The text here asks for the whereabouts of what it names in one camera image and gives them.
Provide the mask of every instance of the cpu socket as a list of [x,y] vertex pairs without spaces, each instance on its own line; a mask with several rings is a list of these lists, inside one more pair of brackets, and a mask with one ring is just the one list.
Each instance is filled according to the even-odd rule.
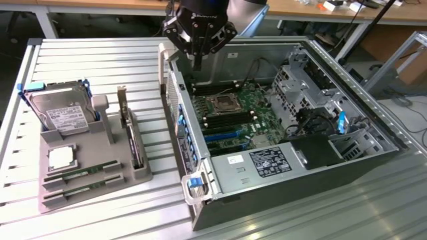
[[242,110],[242,105],[234,93],[210,96],[207,100],[212,103],[218,114]]

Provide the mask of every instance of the hard drive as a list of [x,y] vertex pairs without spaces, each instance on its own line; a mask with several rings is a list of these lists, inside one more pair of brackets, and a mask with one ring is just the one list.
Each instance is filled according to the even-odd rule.
[[99,119],[91,96],[87,80],[48,85],[32,83],[21,94],[44,130],[57,129],[63,136],[85,132],[88,123]]

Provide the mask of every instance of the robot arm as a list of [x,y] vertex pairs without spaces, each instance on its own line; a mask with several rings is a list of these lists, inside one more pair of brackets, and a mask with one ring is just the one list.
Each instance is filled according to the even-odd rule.
[[163,32],[192,60],[195,71],[208,54],[215,54],[239,33],[228,16],[246,27],[254,16],[266,14],[266,4],[267,0],[180,0],[176,15],[163,23]]

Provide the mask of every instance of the hard drive label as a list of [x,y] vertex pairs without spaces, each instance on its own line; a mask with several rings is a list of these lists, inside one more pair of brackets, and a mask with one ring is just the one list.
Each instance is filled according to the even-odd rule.
[[278,146],[250,152],[248,155],[252,159],[258,174],[263,178],[292,170],[286,156]]
[[87,118],[80,106],[52,109],[45,112],[59,132],[88,127]]

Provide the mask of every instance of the metal slatted table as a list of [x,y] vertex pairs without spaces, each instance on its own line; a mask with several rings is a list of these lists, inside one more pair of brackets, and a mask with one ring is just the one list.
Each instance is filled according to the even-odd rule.
[[48,39],[29,45],[16,83],[87,78],[119,110],[127,86],[152,181],[47,214],[37,211],[39,120],[12,93],[0,130],[1,239],[427,239],[426,158],[410,151],[352,184],[192,232],[158,79],[164,38]]

